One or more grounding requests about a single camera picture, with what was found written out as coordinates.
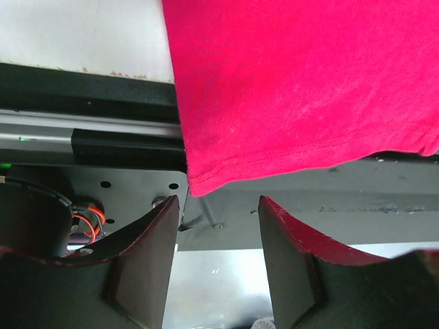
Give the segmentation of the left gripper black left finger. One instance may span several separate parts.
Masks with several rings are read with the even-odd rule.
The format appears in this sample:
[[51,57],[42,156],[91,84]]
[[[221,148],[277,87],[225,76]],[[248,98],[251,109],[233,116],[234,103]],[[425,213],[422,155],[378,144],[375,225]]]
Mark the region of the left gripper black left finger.
[[1,248],[2,328],[161,328],[179,223],[171,196],[71,255]]

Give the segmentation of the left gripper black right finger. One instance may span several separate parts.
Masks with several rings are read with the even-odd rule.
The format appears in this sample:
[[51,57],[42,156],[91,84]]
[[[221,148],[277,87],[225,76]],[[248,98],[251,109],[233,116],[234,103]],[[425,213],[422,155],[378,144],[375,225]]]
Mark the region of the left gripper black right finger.
[[383,258],[349,247],[259,200],[277,328],[437,328],[438,251]]

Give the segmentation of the pink t shirt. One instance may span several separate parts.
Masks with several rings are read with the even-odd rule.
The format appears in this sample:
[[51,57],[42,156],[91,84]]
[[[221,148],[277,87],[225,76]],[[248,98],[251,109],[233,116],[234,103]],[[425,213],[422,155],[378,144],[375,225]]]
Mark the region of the pink t shirt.
[[438,150],[437,1],[164,1],[192,195]]

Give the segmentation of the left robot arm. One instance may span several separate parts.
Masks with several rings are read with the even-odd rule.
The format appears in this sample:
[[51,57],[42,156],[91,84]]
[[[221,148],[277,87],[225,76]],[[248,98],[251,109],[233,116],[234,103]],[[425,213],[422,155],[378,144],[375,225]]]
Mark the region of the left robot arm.
[[[65,255],[73,212],[58,177],[14,167],[1,184],[2,328],[161,328],[178,198]],[[437,328],[438,252],[385,259],[259,200],[277,328]]]

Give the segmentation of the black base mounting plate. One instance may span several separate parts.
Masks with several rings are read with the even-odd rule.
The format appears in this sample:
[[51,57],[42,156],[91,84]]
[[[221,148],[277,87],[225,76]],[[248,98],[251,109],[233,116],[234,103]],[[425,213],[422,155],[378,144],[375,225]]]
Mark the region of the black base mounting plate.
[[[1,110],[179,124],[171,84],[1,65]],[[260,248],[258,203],[271,197],[310,226],[377,254],[438,245],[438,157],[385,152],[328,169],[231,183],[192,197],[182,137],[86,132],[61,154],[1,148],[1,164],[60,173],[77,202],[96,202],[111,234],[170,195],[184,251]]]

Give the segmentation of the aluminium front rail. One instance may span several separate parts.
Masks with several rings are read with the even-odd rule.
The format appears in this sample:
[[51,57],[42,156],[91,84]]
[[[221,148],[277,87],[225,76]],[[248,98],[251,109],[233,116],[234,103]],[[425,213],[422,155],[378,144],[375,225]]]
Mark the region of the aluminium front rail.
[[165,138],[182,136],[176,123],[1,110],[2,149],[71,154],[71,138],[77,130]]

